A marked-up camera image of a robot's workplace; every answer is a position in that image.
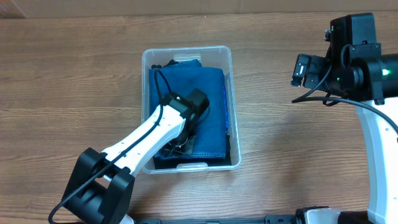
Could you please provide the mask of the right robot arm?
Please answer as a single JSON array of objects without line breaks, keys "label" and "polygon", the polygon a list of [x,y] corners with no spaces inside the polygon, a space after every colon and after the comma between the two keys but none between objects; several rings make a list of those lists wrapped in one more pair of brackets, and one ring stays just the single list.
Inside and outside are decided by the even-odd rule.
[{"label": "right robot arm", "polygon": [[325,31],[324,57],[300,54],[291,84],[308,88],[294,103],[356,107],[364,134],[369,174],[365,211],[307,207],[295,223],[397,223],[397,54],[384,55],[372,13],[333,19]]}]

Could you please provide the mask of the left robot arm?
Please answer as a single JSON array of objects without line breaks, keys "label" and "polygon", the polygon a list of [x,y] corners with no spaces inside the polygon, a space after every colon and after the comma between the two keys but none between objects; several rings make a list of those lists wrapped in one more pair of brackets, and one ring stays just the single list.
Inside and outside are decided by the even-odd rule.
[{"label": "left robot arm", "polygon": [[193,90],[186,98],[164,96],[150,117],[126,138],[97,152],[80,154],[62,201],[51,211],[66,208],[82,223],[134,223],[127,214],[135,179],[158,151],[183,154],[191,132],[208,108],[207,95]]}]

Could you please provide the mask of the blue denim cloth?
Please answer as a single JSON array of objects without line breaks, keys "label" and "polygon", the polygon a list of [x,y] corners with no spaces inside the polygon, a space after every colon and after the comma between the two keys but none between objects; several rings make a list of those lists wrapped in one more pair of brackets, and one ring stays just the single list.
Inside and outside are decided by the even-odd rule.
[{"label": "blue denim cloth", "polygon": [[[170,61],[149,69],[149,111],[176,106],[183,118],[197,119],[196,141],[191,156],[182,159],[224,159],[228,132],[228,108],[222,69],[204,67],[198,60]],[[154,158],[163,161],[161,150]]]}]

